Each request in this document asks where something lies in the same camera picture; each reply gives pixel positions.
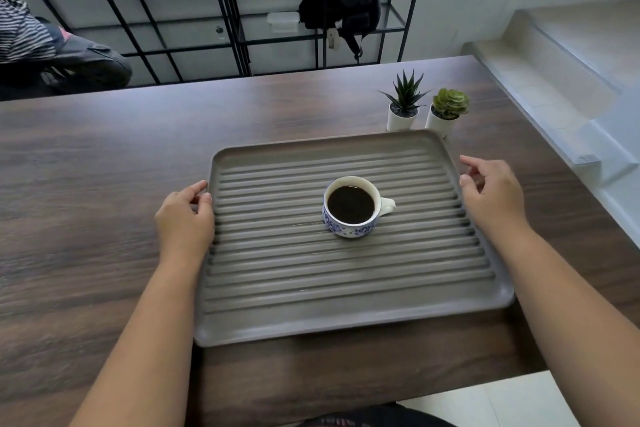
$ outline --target cup rim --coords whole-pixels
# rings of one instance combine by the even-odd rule
[[[340,221],[338,220],[332,213],[331,211],[329,211],[329,204],[328,204],[328,199],[329,196],[331,194],[329,193],[329,188],[332,187],[333,184],[335,184],[336,182],[340,181],[340,180],[359,180],[361,183],[364,183],[365,186],[364,187],[360,187],[361,189],[363,189],[369,196],[371,196],[371,193],[366,189],[367,187],[371,187],[373,190],[375,190],[376,192],[376,196],[371,196],[371,199],[373,199],[373,214],[371,215],[371,218],[369,218],[366,221],[363,221],[362,223],[345,223],[344,221]],[[329,183],[329,185],[324,189],[324,195],[323,195],[323,208],[326,211],[326,213],[332,218],[332,220],[335,220],[336,223],[340,223],[341,225],[344,225],[345,227],[363,227],[365,225],[368,225],[369,223],[371,223],[373,220],[375,220],[378,215],[380,214],[380,209],[382,207],[382,199],[380,197],[380,191],[378,190],[377,187],[375,187],[373,185],[372,182],[367,181],[366,179],[362,178],[362,177],[358,177],[358,176],[342,176],[339,177],[338,179],[334,179],[333,181],[331,181]]]

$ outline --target black backpack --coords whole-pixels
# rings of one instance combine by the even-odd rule
[[[326,0],[326,26],[323,27],[323,0],[302,0],[298,8],[300,22],[307,29],[330,29],[342,20],[338,34],[353,51],[356,61],[360,62],[362,45],[356,42],[355,35],[366,36],[374,31],[380,21],[380,0]]]

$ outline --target striped shirt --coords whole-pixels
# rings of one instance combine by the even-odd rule
[[[31,15],[23,0],[0,0],[0,64],[50,59],[56,55],[51,34]]]

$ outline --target person's left arm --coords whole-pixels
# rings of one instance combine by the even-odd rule
[[[156,213],[160,263],[70,427],[184,425],[196,282],[214,232],[206,186],[172,192]]]

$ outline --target shelving unit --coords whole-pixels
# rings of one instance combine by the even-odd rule
[[[129,22],[122,15],[122,11],[116,4],[115,0],[106,0],[109,7],[113,11],[117,25],[102,26],[80,26],[71,27],[61,16],[59,8],[52,0],[42,0],[54,17],[60,23],[60,26],[69,32],[73,32],[88,39],[93,39],[95,35],[110,35],[113,38],[120,38],[121,46],[127,47],[127,51],[123,51],[124,56],[139,57],[147,68],[155,84],[164,84],[156,74],[153,65],[149,59],[165,55],[168,59],[175,78],[171,76],[171,82],[194,81],[193,78],[186,78],[180,71],[176,58],[180,53],[189,53],[194,51],[211,51],[220,49],[231,49],[236,61],[237,74],[239,76],[252,76],[251,59],[249,54],[249,46],[257,46],[260,44],[277,44],[283,42],[294,41],[314,41],[315,52],[315,69],[327,68],[327,43],[326,34],[322,30],[306,29],[303,24],[299,25],[299,31],[295,34],[274,34],[271,32],[267,23],[267,13],[260,14],[241,14],[238,10],[237,0],[218,0],[221,15],[219,17],[206,18],[184,18],[156,20],[149,9],[147,1],[137,0],[146,14],[147,21]],[[385,35],[388,33],[403,33],[403,39],[398,53],[398,61],[402,59],[406,37],[411,25],[413,9],[415,1],[412,0],[408,11],[406,21],[400,16],[396,8],[392,4],[392,0],[382,3],[381,17],[378,27],[371,34],[381,34],[380,47],[378,50],[377,63],[380,63],[382,56]],[[197,44],[174,44],[176,37],[174,34],[202,34],[202,31],[196,31],[197,27],[206,24],[208,27],[215,29],[210,36],[204,41]],[[309,68],[301,68],[298,71],[306,71]]]

